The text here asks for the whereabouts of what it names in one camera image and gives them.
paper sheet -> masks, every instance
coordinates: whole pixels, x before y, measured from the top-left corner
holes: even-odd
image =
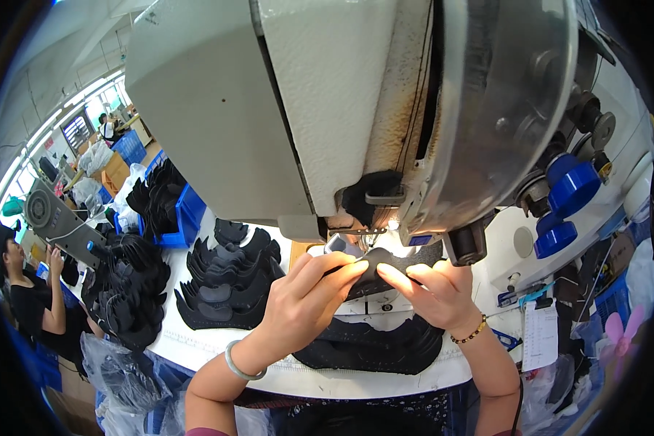
[[[536,309],[536,302],[525,305],[522,371],[542,368],[557,360],[557,309],[552,305]]]

woman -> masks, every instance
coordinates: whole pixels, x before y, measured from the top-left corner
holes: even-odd
[[[259,374],[314,340],[329,325],[351,285],[368,266],[367,261],[354,261],[353,256],[341,252],[319,257],[305,254],[285,277],[271,285],[262,323],[231,348],[230,361],[237,372],[220,354],[192,379],[185,398],[187,436],[237,435],[233,400],[247,384],[238,373]],[[325,272],[341,265],[345,266],[323,277]],[[466,340],[460,349],[480,392],[475,434],[510,435],[512,428],[519,427],[520,378],[513,360],[485,326],[471,299],[471,268],[456,268],[449,261],[439,261],[433,268],[410,266],[407,275],[426,288],[390,265],[379,264],[377,270],[431,325],[444,328],[456,340]],[[344,434],[336,431],[320,434]]]
[[[105,140],[115,144],[116,141],[121,139],[123,135],[116,131],[116,128],[119,125],[118,120],[109,121],[109,117],[107,117],[106,114],[101,114],[99,120],[101,124],[100,135],[102,135]]]
[[[63,259],[61,250],[47,250],[47,280],[22,268],[24,250],[15,242],[15,231],[0,223],[0,287],[9,281],[9,298],[20,327],[59,356],[82,367],[80,335],[83,331],[104,337],[104,332],[88,317],[84,306],[66,308],[61,290]]]

white work table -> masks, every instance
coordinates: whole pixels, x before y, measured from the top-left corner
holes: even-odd
[[[215,216],[207,209],[197,237],[203,240],[209,236],[210,247],[216,244],[213,239],[214,225]],[[251,238],[255,227],[250,225],[247,240]],[[281,267],[284,271],[288,271],[291,241],[281,236],[278,228],[262,228],[266,229],[271,237],[279,242],[282,257]],[[194,331],[184,323],[177,311],[174,290],[179,290],[181,281],[191,280],[191,274],[186,267],[186,255],[192,248],[166,250],[163,253],[163,259],[171,269],[171,276],[166,287],[165,319],[162,321],[162,331],[156,341],[148,347],[148,350],[191,371],[198,371],[204,363],[224,352],[230,341],[243,338],[249,331],[235,328],[208,328]],[[498,290],[487,279],[484,262],[473,266],[473,276],[473,300],[479,309],[488,316],[489,326],[507,335],[521,338],[521,312],[518,308],[511,310],[497,308]],[[393,326],[395,327],[408,315],[411,316],[411,311],[376,313],[364,315],[361,319],[377,317],[401,319],[401,321],[395,322]],[[521,360],[522,344],[512,350],[511,356],[515,362]],[[264,378],[250,381],[248,387],[291,396],[357,399],[396,397],[433,391],[452,387],[470,379],[470,368],[460,348],[452,343],[450,335],[445,333],[441,353],[429,368],[417,375],[314,370],[298,362],[293,356],[288,356],[271,365]]]

pink sleeve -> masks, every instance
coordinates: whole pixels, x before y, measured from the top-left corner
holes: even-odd
[[[222,431],[213,430],[212,428],[192,428],[184,436],[228,436]]]

